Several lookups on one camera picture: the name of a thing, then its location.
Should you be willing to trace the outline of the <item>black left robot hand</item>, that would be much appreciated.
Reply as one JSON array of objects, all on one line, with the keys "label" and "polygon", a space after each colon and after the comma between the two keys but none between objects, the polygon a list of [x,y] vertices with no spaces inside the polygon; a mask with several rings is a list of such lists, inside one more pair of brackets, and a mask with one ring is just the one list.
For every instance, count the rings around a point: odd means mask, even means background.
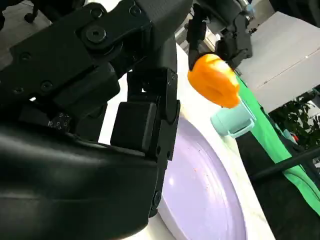
[{"label": "black left robot hand", "polygon": [[248,31],[254,16],[250,0],[196,0],[192,9],[193,16],[188,22],[186,37],[190,70],[205,55],[199,51],[199,46],[205,39],[207,29],[213,34],[220,34],[214,53],[233,70],[242,60],[253,56],[251,34]]}]

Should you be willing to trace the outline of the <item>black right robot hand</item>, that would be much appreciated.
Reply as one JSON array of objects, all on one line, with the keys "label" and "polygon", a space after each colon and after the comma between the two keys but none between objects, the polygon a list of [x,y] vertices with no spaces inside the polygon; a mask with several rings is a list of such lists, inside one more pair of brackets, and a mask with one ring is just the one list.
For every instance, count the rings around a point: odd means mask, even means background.
[{"label": "black right robot hand", "polygon": [[0,72],[0,237],[120,240],[157,213],[172,160],[175,31],[190,0],[35,0],[50,26]]}]

